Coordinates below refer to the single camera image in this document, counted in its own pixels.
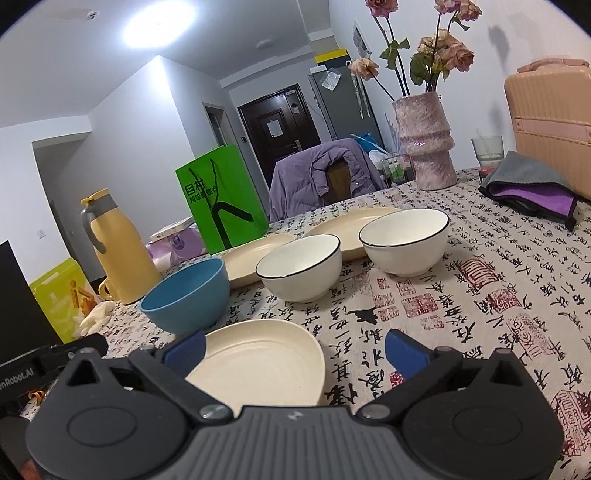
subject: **screw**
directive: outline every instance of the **screw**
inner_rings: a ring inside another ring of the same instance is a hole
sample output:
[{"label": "screw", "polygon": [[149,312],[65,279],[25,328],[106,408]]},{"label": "screw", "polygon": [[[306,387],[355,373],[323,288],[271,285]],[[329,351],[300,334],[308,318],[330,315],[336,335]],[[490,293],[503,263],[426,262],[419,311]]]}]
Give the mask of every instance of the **screw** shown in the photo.
[{"label": "screw", "polygon": [[205,405],[199,410],[199,414],[204,420],[221,421],[232,416],[232,410],[225,405]]},{"label": "screw", "polygon": [[383,420],[390,415],[390,409],[380,403],[372,403],[361,409],[361,415],[368,420]]}]

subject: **green paper bag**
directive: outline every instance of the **green paper bag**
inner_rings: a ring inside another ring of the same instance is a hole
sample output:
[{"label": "green paper bag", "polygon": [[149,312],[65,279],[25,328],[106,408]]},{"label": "green paper bag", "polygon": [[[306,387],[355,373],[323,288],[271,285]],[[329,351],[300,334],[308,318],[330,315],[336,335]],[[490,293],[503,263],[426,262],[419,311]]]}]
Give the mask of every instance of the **green paper bag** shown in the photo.
[{"label": "green paper bag", "polygon": [[177,177],[209,253],[267,232],[267,216],[235,145],[193,160],[177,170]]}]

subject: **blue gripper pad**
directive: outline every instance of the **blue gripper pad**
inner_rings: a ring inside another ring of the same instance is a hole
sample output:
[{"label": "blue gripper pad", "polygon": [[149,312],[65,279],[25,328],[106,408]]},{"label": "blue gripper pad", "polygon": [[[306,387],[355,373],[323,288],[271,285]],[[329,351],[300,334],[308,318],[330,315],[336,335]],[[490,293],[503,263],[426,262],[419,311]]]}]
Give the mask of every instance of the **blue gripper pad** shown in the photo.
[{"label": "blue gripper pad", "polygon": [[386,335],[384,349],[386,359],[407,380],[425,368],[433,351],[413,340],[400,330],[390,330]]},{"label": "blue gripper pad", "polygon": [[185,378],[205,358],[206,350],[205,334],[199,330],[172,343],[165,350],[163,364]]}]

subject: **beige plate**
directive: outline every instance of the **beige plate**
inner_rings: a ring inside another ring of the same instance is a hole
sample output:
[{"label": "beige plate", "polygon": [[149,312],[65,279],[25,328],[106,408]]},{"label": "beige plate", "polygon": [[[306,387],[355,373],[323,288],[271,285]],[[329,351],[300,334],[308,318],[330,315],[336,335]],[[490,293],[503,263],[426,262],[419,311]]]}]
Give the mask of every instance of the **beige plate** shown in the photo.
[{"label": "beige plate", "polygon": [[205,358],[186,380],[228,405],[315,406],[324,386],[322,348],[285,320],[250,320],[206,336]]},{"label": "beige plate", "polygon": [[340,238],[340,250],[343,252],[343,261],[363,258],[365,257],[365,248],[363,248],[363,245],[359,241],[359,232],[361,229],[376,218],[399,211],[400,209],[395,207],[353,210],[314,227],[306,233],[306,236],[332,233]]},{"label": "beige plate", "polygon": [[256,276],[255,270],[262,258],[277,247],[295,239],[290,233],[275,233],[230,250],[222,257],[226,263],[230,288],[246,287],[258,282],[259,277]]}]

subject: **suitcase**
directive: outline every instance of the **suitcase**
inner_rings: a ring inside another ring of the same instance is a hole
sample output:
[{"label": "suitcase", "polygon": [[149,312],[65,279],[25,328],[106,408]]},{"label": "suitcase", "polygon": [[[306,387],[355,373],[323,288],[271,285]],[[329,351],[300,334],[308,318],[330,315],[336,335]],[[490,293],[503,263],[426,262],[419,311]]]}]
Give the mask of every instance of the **suitcase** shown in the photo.
[{"label": "suitcase", "polygon": [[544,59],[505,82],[517,153],[558,170],[591,199],[591,69],[584,60]]}]

